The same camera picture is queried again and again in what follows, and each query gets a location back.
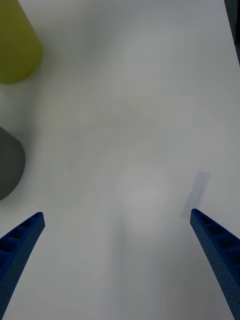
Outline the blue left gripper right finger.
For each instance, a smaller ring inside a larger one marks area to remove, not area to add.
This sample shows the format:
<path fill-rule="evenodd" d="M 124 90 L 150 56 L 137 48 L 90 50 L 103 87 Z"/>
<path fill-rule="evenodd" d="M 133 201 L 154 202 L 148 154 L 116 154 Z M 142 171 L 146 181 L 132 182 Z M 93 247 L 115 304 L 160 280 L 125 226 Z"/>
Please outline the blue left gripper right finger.
<path fill-rule="evenodd" d="M 240 239 L 192 209 L 190 225 L 208 259 L 235 320 L 240 319 Z"/>

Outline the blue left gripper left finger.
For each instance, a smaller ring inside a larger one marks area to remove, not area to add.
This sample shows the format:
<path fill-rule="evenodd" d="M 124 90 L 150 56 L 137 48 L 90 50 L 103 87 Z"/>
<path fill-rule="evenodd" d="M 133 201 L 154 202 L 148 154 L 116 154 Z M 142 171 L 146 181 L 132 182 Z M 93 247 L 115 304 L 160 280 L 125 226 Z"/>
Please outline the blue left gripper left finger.
<path fill-rule="evenodd" d="M 37 212 L 0 239 L 0 319 L 44 228 L 44 215 Z"/>

